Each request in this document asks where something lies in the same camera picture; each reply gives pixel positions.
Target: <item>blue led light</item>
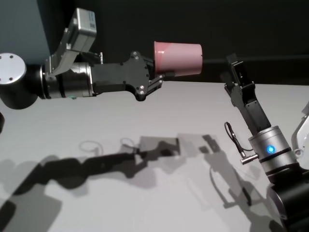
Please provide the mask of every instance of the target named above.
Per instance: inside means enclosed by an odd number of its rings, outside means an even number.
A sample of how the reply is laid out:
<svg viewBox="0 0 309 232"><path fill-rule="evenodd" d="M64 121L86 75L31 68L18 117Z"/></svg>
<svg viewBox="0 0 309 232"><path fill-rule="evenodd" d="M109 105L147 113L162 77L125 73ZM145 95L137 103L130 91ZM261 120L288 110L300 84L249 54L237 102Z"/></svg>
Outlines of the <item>blue led light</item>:
<svg viewBox="0 0 309 232"><path fill-rule="evenodd" d="M269 154L274 154L276 152L275 147L272 145L267 146L266 149Z"/></svg>

